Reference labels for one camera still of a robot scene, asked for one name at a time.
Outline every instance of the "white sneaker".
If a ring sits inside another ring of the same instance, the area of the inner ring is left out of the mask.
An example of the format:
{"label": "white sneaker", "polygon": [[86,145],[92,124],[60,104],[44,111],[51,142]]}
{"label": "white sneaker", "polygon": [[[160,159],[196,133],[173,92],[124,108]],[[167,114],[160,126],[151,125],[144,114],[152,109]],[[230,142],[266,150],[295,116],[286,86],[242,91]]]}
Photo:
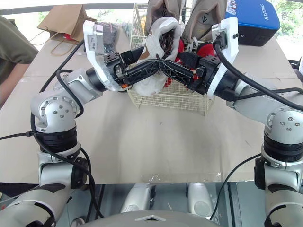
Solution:
{"label": "white sneaker", "polygon": [[147,36],[154,21],[161,17],[173,17],[179,21],[185,0],[149,0],[145,22]]}
{"label": "white sneaker", "polygon": [[220,23],[225,18],[227,0],[196,0],[182,38],[188,43],[193,39],[211,40],[212,25]]}

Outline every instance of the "wire basket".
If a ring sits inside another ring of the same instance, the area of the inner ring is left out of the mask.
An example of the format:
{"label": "wire basket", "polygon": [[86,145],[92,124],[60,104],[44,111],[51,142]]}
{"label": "wire basket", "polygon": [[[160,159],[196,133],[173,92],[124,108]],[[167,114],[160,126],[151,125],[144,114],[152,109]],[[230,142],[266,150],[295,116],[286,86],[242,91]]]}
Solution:
{"label": "wire basket", "polygon": [[[142,41],[146,38],[144,36],[146,12],[147,4],[137,3],[134,5],[133,28],[131,34],[132,49],[142,46]],[[187,3],[186,7],[183,8],[179,21],[182,31],[189,20],[190,13],[191,5]],[[214,101],[208,99],[207,96],[193,92],[187,89],[183,84],[170,79],[166,81],[163,89],[159,93],[152,96],[142,96],[132,90],[132,87],[130,87],[127,92],[137,108],[139,108],[140,105],[152,105],[198,111],[202,115],[206,115],[214,103]]]}

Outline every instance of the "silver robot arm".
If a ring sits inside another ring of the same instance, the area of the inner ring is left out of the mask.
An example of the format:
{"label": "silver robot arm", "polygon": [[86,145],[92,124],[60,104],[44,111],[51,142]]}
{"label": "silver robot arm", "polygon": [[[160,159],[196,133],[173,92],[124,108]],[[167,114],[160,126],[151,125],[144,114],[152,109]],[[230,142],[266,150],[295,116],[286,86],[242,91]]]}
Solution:
{"label": "silver robot arm", "polygon": [[[102,96],[83,69],[63,76],[65,84],[85,104]],[[31,102],[36,129],[41,139],[56,154],[87,168],[86,159],[78,157],[80,144],[76,137],[75,117],[79,106],[66,90],[56,83],[52,90],[36,95]],[[63,162],[43,149],[38,152],[39,187],[18,197],[0,212],[0,226],[53,227],[74,189],[86,182],[86,175],[75,166]]]}
{"label": "silver robot arm", "polygon": [[[235,90],[239,96],[256,92],[242,81]],[[300,94],[287,99],[303,103]],[[303,195],[299,190],[303,176],[303,112],[268,96],[229,102],[228,106],[265,125],[261,158],[256,159],[255,166],[255,184],[266,194],[265,227],[302,226]]]}

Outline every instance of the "shoe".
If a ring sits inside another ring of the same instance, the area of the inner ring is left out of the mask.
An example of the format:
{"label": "shoe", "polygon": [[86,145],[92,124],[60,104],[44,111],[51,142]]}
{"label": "shoe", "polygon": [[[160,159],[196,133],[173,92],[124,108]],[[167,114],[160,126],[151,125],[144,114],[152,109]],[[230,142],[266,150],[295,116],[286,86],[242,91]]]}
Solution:
{"label": "shoe", "polygon": [[197,0],[192,7],[188,23],[182,38],[188,43],[194,39],[207,41],[212,39],[212,25],[220,23],[225,18],[227,0]]}
{"label": "shoe", "polygon": [[[172,33],[172,45],[170,53],[165,57],[165,52],[160,45],[159,40],[164,34],[167,34],[173,30]],[[148,59],[166,59],[174,61],[178,54],[179,41],[181,37],[181,27],[178,21],[173,17],[162,17],[156,20],[147,36],[146,40],[143,42],[144,49],[137,61],[140,64]],[[158,71],[156,74],[136,83],[133,85],[133,90],[142,96],[152,96],[159,93],[163,86],[165,85],[167,76]]]}
{"label": "shoe", "polygon": [[147,36],[154,21],[161,17],[173,17],[179,21],[186,0],[149,0],[144,32]]}

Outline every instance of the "table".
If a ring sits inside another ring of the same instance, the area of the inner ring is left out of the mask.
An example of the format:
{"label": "table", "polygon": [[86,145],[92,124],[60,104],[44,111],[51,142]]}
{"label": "table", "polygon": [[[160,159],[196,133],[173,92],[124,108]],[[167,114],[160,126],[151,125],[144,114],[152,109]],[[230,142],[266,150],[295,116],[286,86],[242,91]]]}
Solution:
{"label": "table", "polygon": [[[47,42],[0,111],[0,136],[30,130],[30,99],[66,57],[53,57]],[[117,49],[127,49],[124,39]],[[278,88],[302,87],[276,40],[263,47],[240,46],[234,65]],[[75,55],[66,69],[88,69]],[[264,126],[217,98],[208,115],[132,104],[127,94],[107,91],[76,120],[78,140],[92,161],[96,183],[222,181],[241,161],[261,151]],[[37,183],[34,138],[0,141],[0,182]],[[253,179],[254,162],[234,181]]]}

